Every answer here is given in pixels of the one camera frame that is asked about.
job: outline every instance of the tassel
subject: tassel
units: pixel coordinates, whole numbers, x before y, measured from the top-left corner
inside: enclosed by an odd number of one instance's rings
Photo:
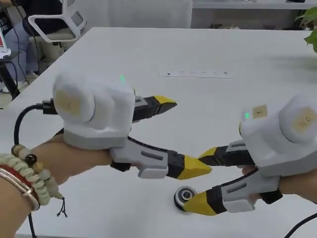
[[[67,214],[66,214],[65,198],[63,197],[62,200],[63,200],[63,204],[62,204],[61,209],[60,209],[59,213],[57,214],[57,216],[59,217],[60,214],[63,213],[64,216],[67,218],[68,216],[67,216]]]

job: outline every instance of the shelf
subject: shelf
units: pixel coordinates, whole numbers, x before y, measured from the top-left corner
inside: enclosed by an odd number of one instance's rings
[[[194,0],[193,8],[211,9],[309,9],[317,6],[313,3],[258,3],[258,2],[211,2],[208,0]]]

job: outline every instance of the label sticker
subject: label sticker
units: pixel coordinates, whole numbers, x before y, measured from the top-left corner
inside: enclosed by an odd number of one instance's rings
[[[317,115],[314,110],[307,107],[302,109],[292,126],[298,133],[304,133],[316,120]]]
[[[57,108],[70,113],[73,116],[80,115],[80,98],[67,95],[62,90],[55,93],[54,104]]]
[[[261,105],[261,106],[254,107],[252,109],[252,116],[253,116],[253,119],[267,117],[267,106]]]

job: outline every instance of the cable connector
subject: cable connector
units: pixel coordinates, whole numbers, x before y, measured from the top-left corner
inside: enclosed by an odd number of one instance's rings
[[[43,114],[57,115],[53,98],[51,98],[50,100],[43,100],[42,104],[43,104]]]

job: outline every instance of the robotic gripper glove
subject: robotic gripper glove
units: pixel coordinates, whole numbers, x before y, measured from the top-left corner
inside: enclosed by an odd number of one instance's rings
[[[164,96],[143,98],[125,80],[67,77],[61,74],[53,86],[53,102],[64,121],[67,144],[89,150],[108,149],[112,167],[127,171],[131,165],[138,176],[189,179],[211,172],[197,158],[157,148],[131,138],[132,123],[162,114],[177,104]]]
[[[212,148],[198,159],[210,166],[255,170],[196,194],[181,210],[209,216],[252,211],[252,194],[271,204],[282,198],[281,177],[317,168],[317,105],[308,98],[298,95],[286,104],[246,108],[239,129],[242,140]]]

